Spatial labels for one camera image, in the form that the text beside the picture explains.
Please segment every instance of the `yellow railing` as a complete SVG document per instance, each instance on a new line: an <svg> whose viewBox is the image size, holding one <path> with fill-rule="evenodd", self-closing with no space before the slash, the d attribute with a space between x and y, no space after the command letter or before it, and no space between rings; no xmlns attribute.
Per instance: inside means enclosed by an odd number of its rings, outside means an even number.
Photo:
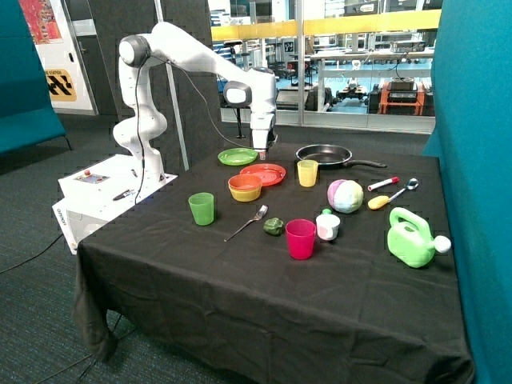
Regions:
<svg viewBox="0 0 512 384"><path fill-rule="evenodd" d="M421 10L419 12L391 12L388 14L305 20L304 35L429 30L438 28L440 17L441 10ZM297 36L297 34L298 25L295 20L246 26L215 26L211 29L214 42L233 39L283 38Z"/></svg>

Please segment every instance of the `orange bowl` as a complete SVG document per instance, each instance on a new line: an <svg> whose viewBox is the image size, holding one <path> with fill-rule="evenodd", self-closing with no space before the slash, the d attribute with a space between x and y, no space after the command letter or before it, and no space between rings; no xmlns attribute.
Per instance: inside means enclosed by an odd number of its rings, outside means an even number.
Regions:
<svg viewBox="0 0 512 384"><path fill-rule="evenodd" d="M262 187L263 181L255 174L237 174L227 183L234 190L256 190Z"/></svg>
<svg viewBox="0 0 512 384"><path fill-rule="evenodd" d="M228 181L231 196L237 202L252 202L262 192L262 178L254 174L237 174Z"/></svg>

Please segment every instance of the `frying pan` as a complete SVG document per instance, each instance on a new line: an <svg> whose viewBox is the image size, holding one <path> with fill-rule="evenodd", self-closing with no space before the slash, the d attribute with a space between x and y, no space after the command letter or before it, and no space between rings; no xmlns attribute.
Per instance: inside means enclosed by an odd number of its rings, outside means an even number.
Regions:
<svg viewBox="0 0 512 384"><path fill-rule="evenodd" d="M299 160L315 160L319 166L372 166L373 168L386 168L386 164L368 160L351 160L352 152L342 146L332 144L313 144L304 146L296 153Z"/></svg>

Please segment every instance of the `yellow spoon handle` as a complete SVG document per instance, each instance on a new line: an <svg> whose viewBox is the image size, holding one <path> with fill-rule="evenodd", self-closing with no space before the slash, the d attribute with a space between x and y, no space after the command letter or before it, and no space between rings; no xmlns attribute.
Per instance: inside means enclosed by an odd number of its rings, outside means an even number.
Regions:
<svg viewBox="0 0 512 384"><path fill-rule="evenodd" d="M387 196L377 196L376 198L372 198L368 201L368 208L371 210L378 210L381 206L384 206L390 202L390 198Z"/></svg>

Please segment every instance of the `pan handle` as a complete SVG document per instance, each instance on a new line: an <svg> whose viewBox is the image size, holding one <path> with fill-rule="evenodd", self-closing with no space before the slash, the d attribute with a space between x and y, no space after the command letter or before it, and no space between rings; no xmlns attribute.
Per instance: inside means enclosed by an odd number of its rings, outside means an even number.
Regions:
<svg viewBox="0 0 512 384"><path fill-rule="evenodd" d="M368 160L349 160L344 162L343 166L372 166L373 168L387 168L386 164L381 162L371 162Z"/></svg>

